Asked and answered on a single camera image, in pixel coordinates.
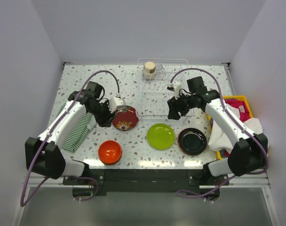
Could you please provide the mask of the orange bowl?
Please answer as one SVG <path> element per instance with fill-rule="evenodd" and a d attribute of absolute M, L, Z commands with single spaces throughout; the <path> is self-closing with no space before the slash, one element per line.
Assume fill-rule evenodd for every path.
<path fill-rule="evenodd" d="M 107 140 L 99 146 L 98 157 L 106 165 L 116 164 L 122 157 L 122 147 L 114 140 Z"/>

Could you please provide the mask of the clear glass cup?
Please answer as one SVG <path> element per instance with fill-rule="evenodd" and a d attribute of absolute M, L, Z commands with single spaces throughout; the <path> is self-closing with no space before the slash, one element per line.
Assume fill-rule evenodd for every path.
<path fill-rule="evenodd" d="M 164 76 L 165 75 L 165 68 L 162 64 L 155 64 L 156 75 L 157 76 Z"/>

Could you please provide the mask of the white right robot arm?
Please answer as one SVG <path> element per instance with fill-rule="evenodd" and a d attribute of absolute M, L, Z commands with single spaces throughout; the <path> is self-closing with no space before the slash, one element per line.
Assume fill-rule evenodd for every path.
<path fill-rule="evenodd" d="M 187 81 L 190 93 L 182 94 L 181 83 L 172 81 L 167 89 L 174 92 L 168 100 L 168 118 L 179 120 L 190 109 L 199 108 L 209 115 L 223 130 L 232 145 L 227 159 L 216 160 L 203 166 L 202 180 L 213 185 L 219 176 L 232 173 L 235 176 L 257 174 L 258 169 L 266 171 L 268 161 L 268 139 L 261 133 L 256 134 L 231 112 L 218 90 L 207 90 L 202 77 Z"/>

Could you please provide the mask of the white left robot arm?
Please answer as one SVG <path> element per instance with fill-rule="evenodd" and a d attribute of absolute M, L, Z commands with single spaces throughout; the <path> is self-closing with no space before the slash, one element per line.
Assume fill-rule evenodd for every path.
<path fill-rule="evenodd" d="M 26 140 L 28 173 L 33 172 L 52 179 L 73 176 L 80 185 L 89 181 L 89 166 L 81 161 L 66 160 L 61 149 L 69 133 L 87 113 L 94 116 L 100 127 L 111 126 L 115 112 L 110 108 L 109 101 L 101 101 L 100 96 L 104 93 L 102 85 L 90 81 L 83 90 L 70 94 L 64 109 L 44 132 Z"/>

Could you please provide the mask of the clear wire dish rack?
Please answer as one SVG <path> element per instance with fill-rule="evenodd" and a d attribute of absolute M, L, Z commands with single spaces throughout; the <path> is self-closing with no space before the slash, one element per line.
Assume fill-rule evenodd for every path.
<path fill-rule="evenodd" d="M 162 64 L 165 68 L 164 76 L 157 76 L 152 80 L 146 80 L 143 76 L 143 67 L 146 62 Z M 185 123 L 193 115 L 194 110 L 182 116 L 178 121 L 168 119 L 167 101 L 174 97 L 174 93 L 167 89 L 171 78 L 180 70 L 188 68 L 186 59 L 160 59 L 160 58 L 140 58 L 137 61 L 138 77 L 138 100 L 136 112 L 139 120 L 144 123 L 166 123 L 169 125 Z"/>

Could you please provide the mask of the beige steel cup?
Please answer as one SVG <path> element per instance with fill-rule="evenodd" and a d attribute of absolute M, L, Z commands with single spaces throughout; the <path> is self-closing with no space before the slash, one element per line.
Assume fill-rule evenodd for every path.
<path fill-rule="evenodd" d="M 149 61 L 144 64 L 143 76 L 146 80 L 152 80 L 156 77 L 156 66 L 153 62 Z"/>

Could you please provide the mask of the lime green plate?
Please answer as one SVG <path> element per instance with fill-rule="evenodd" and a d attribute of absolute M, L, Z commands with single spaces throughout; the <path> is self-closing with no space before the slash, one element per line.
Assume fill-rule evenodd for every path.
<path fill-rule="evenodd" d="M 175 142 L 175 133 L 167 124 L 157 123 L 147 131 L 149 145 L 157 150 L 169 149 Z"/>

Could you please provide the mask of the red floral plate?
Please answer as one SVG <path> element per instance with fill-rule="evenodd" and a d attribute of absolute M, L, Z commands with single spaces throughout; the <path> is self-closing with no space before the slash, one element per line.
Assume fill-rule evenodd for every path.
<path fill-rule="evenodd" d="M 139 122 L 136 110 L 132 106 L 126 105 L 121 109 L 115 111 L 115 118 L 112 121 L 112 125 L 122 131 L 133 129 Z"/>

